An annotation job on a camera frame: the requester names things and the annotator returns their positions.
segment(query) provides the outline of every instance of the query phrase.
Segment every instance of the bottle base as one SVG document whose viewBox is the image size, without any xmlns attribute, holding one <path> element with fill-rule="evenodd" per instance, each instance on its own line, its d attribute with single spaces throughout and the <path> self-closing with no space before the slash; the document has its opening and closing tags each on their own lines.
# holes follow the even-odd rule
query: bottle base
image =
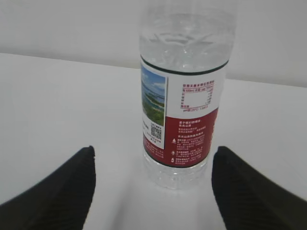
<svg viewBox="0 0 307 230">
<path fill-rule="evenodd" d="M 148 176 L 161 187 L 173 190 L 188 189 L 196 186 L 204 178 L 208 157 L 189 168 L 171 168 L 156 162 L 145 150 L 143 155 Z"/>
</svg>

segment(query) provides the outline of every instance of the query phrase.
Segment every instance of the white table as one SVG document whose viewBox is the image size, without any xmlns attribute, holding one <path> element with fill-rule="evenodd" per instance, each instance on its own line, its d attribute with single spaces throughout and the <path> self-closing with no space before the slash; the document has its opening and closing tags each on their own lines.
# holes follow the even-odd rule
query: white table
<svg viewBox="0 0 307 230">
<path fill-rule="evenodd" d="M 0 54 L 0 203 L 80 148 L 96 151 L 85 230 L 224 230 L 211 184 L 170 191 L 142 169 L 138 69 Z M 227 80 L 213 139 L 307 200 L 307 89 Z"/>
</svg>

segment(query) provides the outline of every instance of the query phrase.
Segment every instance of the bottle label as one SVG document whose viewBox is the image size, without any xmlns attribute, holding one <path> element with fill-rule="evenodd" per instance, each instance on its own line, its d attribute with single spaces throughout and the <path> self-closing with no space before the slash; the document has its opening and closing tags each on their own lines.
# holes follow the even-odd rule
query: bottle label
<svg viewBox="0 0 307 230">
<path fill-rule="evenodd" d="M 143 144 L 155 161 L 187 168 L 208 156 L 225 65 L 186 74 L 142 60 Z"/>
</svg>

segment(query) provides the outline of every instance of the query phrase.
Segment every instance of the plastic bottle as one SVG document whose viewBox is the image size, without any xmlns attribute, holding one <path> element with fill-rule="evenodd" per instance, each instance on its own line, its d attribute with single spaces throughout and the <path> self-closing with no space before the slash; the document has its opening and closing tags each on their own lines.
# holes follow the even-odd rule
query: plastic bottle
<svg viewBox="0 0 307 230">
<path fill-rule="evenodd" d="M 147 0 L 140 32 L 143 144 L 163 187 L 197 184 L 210 152 L 236 0 Z"/>
</svg>

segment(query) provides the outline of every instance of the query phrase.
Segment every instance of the black object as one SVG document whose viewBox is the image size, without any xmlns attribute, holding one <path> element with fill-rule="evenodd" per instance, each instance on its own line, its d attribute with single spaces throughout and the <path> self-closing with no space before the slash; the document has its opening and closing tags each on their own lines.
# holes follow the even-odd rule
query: black object
<svg viewBox="0 0 307 230">
<path fill-rule="evenodd" d="M 95 185 L 94 148 L 83 148 L 46 179 L 1 205 L 0 230 L 81 230 Z"/>
<path fill-rule="evenodd" d="M 212 187 L 228 230 L 307 230 L 307 202 L 226 147 L 214 157 Z"/>
</svg>

